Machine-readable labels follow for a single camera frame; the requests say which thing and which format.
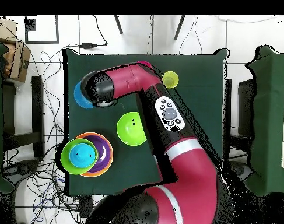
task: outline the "table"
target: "table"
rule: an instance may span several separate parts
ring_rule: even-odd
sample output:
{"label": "table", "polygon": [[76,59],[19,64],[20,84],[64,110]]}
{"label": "table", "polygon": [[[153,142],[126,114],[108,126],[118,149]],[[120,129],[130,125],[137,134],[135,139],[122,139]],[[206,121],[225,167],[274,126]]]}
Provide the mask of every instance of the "table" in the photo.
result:
{"label": "table", "polygon": [[256,78],[253,101],[253,128],[250,165],[255,171],[246,186],[258,196],[284,193],[284,169],[281,168],[284,121],[284,54],[261,46],[248,64]]}
{"label": "table", "polygon": [[[0,56],[7,48],[0,44]],[[0,73],[0,192],[11,193],[14,186],[5,180],[1,174],[3,164],[3,153],[20,146],[33,144],[34,157],[42,159],[44,156],[43,143],[43,102],[41,77],[32,77],[32,126],[33,132],[14,135],[14,94],[15,88],[12,84],[4,82]]]}
{"label": "table", "polygon": [[[227,50],[214,55],[77,55],[63,50],[65,135],[64,143],[84,132],[98,132],[112,144],[114,160],[110,169],[96,178],[65,175],[65,191],[69,195],[116,194],[137,184],[161,181],[150,148],[145,142],[138,147],[123,144],[117,136],[119,118],[138,111],[135,95],[119,99],[108,108],[90,110],[79,107],[73,97],[75,85],[90,71],[98,71],[139,60],[149,61],[161,71],[175,71],[179,76],[176,91],[206,132],[218,156],[222,157],[222,104],[224,60]],[[175,90],[169,90],[178,103]]]}

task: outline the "black cable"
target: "black cable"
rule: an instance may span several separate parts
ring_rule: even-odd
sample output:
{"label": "black cable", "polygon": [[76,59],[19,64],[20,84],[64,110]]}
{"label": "black cable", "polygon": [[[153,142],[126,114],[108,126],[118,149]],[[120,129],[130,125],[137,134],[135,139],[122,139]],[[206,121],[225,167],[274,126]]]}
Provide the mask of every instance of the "black cable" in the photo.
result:
{"label": "black cable", "polygon": [[97,20],[97,18],[96,18],[95,15],[92,15],[92,16],[95,18],[97,29],[98,29],[100,35],[102,36],[102,38],[103,38],[103,40],[104,40],[104,42],[105,42],[104,46],[107,46],[107,41],[106,41],[106,39],[103,37],[103,35],[102,35],[102,33],[101,33],[101,31],[100,31],[100,29],[99,29],[99,27],[98,27],[98,20]]}
{"label": "black cable", "polygon": [[[194,20],[192,21],[191,30],[192,30],[192,28],[194,27],[194,22],[195,22],[195,15],[194,15]],[[182,47],[183,43],[185,42],[186,38],[187,38],[188,35],[190,34],[191,30],[188,32],[188,34],[186,35],[185,39],[182,41],[182,44],[180,45],[180,48],[179,48],[179,53],[180,53],[180,50],[181,50],[181,47]]]}
{"label": "black cable", "polygon": [[[151,19],[152,19],[152,15],[150,15],[150,25],[151,25],[151,27],[152,27]],[[148,38],[147,54],[148,54],[148,52],[149,52],[149,43],[150,43],[151,34],[152,34],[152,32],[150,33],[149,38]]]}
{"label": "black cable", "polygon": [[234,159],[234,158],[244,157],[244,156],[247,156],[247,155],[248,155],[248,154],[246,153],[246,154],[244,154],[244,155],[232,156],[232,157],[228,158],[228,160],[230,160],[230,159]]}
{"label": "black cable", "polygon": [[[196,19],[196,21],[195,21],[195,27],[196,27],[196,25],[197,25],[198,18],[199,18],[199,15],[198,15],[198,17],[197,17],[197,19]],[[197,36],[197,39],[198,39],[198,42],[199,42],[199,45],[200,45],[200,48],[201,48],[201,55],[202,55],[202,54],[203,54],[203,49],[202,49],[202,45],[201,45],[201,42],[200,42],[200,39],[199,39],[199,37],[198,37],[198,34],[197,34],[196,29],[195,29],[195,35]]]}

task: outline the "white stripe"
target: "white stripe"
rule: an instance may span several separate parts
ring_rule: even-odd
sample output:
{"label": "white stripe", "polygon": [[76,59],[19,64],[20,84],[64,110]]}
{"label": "white stripe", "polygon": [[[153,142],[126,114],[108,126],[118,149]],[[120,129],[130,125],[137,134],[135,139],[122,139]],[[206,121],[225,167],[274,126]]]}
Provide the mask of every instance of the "white stripe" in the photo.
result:
{"label": "white stripe", "polygon": [[171,205],[174,209],[176,223],[177,224],[183,224],[183,218],[182,218],[181,210],[180,210],[179,204],[178,204],[175,196],[173,195],[173,193],[170,192],[168,188],[166,188],[162,185],[161,186],[157,185],[156,187],[160,188],[165,193],[165,195],[168,197],[168,199],[170,200],[170,203],[171,203]]}
{"label": "white stripe", "polygon": [[154,160],[155,160],[156,165],[158,165],[158,161],[157,161],[157,159],[156,159],[156,156],[153,155],[153,157],[154,157]]}
{"label": "white stripe", "polygon": [[182,153],[186,153],[186,152],[191,151],[193,149],[203,149],[203,148],[200,146],[198,140],[188,139],[188,140],[184,140],[183,142],[180,142],[180,143],[174,145],[173,147],[171,147],[167,151],[167,155],[168,155],[170,161],[172,161],[178,155],[181,155]]}

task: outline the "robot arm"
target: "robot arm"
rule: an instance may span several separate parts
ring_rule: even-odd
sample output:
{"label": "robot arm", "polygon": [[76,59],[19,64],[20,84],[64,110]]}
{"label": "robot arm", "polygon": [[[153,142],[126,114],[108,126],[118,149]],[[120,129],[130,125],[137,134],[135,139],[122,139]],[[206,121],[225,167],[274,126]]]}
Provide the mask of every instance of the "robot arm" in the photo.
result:
{"label": "robot arm", "polygon": [[158,165],[164,170],[166,163],[171,164],[177,176],[145,190],[158,208],[157,224],[211,224],[217,208],[216,169],[154,70],[129,64],[92,72],[83,78],[81,89],[96,106],[137,93],[142,124]]}

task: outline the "table leg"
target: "table leg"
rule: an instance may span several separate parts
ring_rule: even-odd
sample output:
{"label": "table leg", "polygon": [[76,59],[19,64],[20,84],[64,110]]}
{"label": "table leg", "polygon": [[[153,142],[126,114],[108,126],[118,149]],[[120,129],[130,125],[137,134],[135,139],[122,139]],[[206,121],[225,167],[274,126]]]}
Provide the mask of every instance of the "table leg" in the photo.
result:
{"label": "table leg", "polygon": [[40,134],[39,141],[33,143],[34,157],[43,158],[44,156],[44,128],[43,128],[43,89],[42,78],[32,76],[32,130]]}

